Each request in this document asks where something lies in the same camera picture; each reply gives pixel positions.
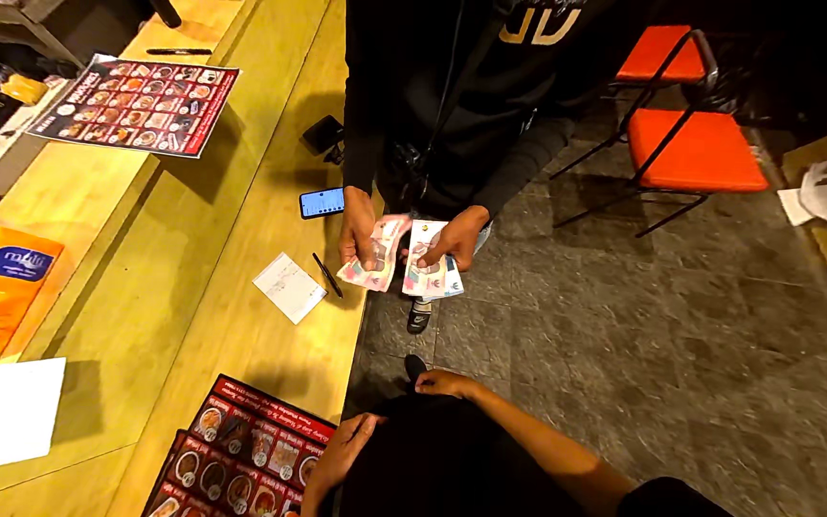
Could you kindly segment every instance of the pen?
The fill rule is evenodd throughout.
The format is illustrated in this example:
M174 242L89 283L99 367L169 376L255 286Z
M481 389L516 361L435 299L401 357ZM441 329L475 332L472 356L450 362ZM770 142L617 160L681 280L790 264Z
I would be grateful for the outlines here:
M334 280L334 277L331 276L331 272L327 270L327 266L321 262L321 259L318 258L316 253L312 252L312 257L314 257L314 261L318 263L318 267L321 268L321 272L324 273L324 276L327 277L327 281L331 283L331 287L334 288L334 291L337 293L339 298L344 297L344 292L340 290L340 287L337 286L337 281Z
M210 49L149 49L145 51L152 55L211 55Z

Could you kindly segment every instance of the sneaker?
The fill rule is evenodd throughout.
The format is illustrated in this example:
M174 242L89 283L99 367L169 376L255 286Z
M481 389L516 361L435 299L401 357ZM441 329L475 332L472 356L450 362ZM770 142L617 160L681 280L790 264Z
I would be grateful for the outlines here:
M404 358L404 370L407 371L407 378L410 379L410 382L416 383L420 373L426 371L426 363L420 359L420 356L408 354Z
M407 314L407 332L413 335L420 334L429 325L429 317L433 313L433 304L419 298L413 300L411 311Z

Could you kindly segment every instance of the banknote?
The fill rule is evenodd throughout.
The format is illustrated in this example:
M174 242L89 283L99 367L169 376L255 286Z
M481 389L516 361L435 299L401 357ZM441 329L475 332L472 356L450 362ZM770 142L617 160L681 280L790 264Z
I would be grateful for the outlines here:
M403 214L386 215L372 230L372 270L363 269L359 258L353 257L337 272L344 281L373 291L386 291L394 276L398 245L411 227L411 218Z
M461 273L458 271L458 265L455 264L455 258L452 255L443 255L442 259L446 262L446 292L442 296L424 296L423 300L425 302L448 298L465 292L465 286L461 283Z
M417 261L438 243L439 232L447 224L445 221L413 220L410 255L407 259L402 292L412 296L445 296L447 272L445 256L436 264L425 268L420 268Z

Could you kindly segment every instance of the hand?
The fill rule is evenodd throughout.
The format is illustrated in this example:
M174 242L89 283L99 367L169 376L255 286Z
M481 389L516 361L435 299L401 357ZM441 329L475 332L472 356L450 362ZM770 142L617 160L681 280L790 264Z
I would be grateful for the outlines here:
M439 262L444 254L450 253L459 270L469 270L478 234L489 220L490 213L483 206L467 207L439 232L439 242L420 257L417 266L429 267Z
M458 398L474 401L487 388L480 382L464 375L445 370L429 370L420 373L413 389L417 393L451 394Z
M340 263L350 262L353 256L362 262L362 268L371 270L373 262L372 230L375 210L369 194L356 187L344 187L344 222L340 228Z
M363 413L340 424L305 487L306 504L302 505L302 515L315 515L317 505L327 492L343 483L359 451L372 436L375 425L385 421L385 417Z

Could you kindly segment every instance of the food menu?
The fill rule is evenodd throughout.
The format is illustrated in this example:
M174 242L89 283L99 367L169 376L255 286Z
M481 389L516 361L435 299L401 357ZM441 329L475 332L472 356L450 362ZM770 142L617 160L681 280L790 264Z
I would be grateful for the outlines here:
M98 54L27 133L199 158L240 72Z
M298 517L335 426L220 375L178 430L144 517Z

